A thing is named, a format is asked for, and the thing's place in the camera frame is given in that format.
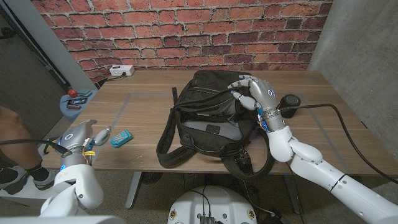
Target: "electrical outlet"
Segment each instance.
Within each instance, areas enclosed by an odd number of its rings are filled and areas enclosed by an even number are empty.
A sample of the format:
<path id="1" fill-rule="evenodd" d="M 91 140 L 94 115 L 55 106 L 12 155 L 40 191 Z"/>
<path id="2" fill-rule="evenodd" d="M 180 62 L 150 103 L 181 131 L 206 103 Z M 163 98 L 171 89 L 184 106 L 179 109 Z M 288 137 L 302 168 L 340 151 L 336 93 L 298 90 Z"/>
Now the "electrical outlet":
<path id="1" fill-rule="evenodd" d="M 113 65 L 109 71 L 112 76 L 121 76 L 123 72 L 126 72 L 126 76 L 131 76 L 135 69 L 132 65 Z"/>

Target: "white robotic arm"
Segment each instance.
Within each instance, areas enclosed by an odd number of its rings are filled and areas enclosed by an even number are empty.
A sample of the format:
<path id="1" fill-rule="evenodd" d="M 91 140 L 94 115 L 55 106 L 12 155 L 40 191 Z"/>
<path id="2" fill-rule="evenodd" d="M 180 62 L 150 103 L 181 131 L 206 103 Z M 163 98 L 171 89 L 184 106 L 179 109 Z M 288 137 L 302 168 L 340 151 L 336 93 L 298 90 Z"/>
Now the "white robotic arm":
<path id="1" fill-rule="evenodd" d="M 40 217 L 86 215 L 84 209 L 94 209 L 102 204 L 104 193 L 91 166 L 91 157 L 94 155 L 91 150 L 94 146 L 106 143 L 111 128 L 105 128 L 91 139 L 91 126 L 95 123 L 92 119 L 82 122 L 58 140 L 59 145 L 72 153 L 62 158 L 62 166 L 53 186 L 59 194 L 46 200 Z"/>
<path id="2" fill-rule="evenodd" d="M 397 222 L 397 205 L 327 163 L 315 147 L 293 137 L 283 122 L 274 91 L 267 82 L 247 75 L 241 78 L 243 80 L 232 83 L 228 88 L 249 87 L 256 99 L 254 104 L 248 96 L 243 97 L 235 91 L 232 94 L 248 110 L 257 109 L 258 123 L 267 131 L 271 154 L 277 161 L 293 159 L 290 167 L 297 175 L 327 189 L 367 223 Z"/>

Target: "gray wall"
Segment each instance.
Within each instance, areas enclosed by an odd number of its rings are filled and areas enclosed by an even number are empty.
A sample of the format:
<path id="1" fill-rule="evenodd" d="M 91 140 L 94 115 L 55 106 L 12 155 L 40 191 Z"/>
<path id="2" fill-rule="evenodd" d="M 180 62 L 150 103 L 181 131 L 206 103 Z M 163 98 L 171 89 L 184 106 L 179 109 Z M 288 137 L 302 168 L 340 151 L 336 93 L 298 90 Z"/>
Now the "gray wall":
<path id="1" fill-rule="evenodd" d="M 72 88 L 97 90 L 30 0 L 6 0 L 6 2 Z M 6 9 L 2 1 L 0 1 L 0 6 Z"/>
<path id="2" fill-rule="evenodd" d="M 335 0 L 308 70 L 319 71 L 398 161 L 398 1 Z"/>

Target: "yellow label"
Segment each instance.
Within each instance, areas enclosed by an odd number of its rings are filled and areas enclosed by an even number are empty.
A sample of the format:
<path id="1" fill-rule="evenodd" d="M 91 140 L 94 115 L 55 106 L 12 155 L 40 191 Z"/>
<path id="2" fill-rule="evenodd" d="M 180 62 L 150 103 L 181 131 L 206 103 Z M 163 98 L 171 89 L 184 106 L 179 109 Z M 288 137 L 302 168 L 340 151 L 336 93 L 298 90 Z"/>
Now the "yellow label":
<path id="1" fill-rule="evenodd" d="M 95 156 L 95 152 L 93 151 L 87 151 L 83 153 L 83 156 Z"/>

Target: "brick wall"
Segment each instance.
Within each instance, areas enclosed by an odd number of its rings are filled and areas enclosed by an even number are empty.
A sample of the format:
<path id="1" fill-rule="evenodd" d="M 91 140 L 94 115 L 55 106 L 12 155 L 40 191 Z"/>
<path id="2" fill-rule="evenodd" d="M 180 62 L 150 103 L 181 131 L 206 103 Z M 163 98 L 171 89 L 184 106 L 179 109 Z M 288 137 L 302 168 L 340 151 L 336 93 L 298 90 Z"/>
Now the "brick wall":
<path id="1" fill-rule="evenodd" d="M 97 82 L 137 70 L 305 70 L 331 1 L 32 0 Z"/>

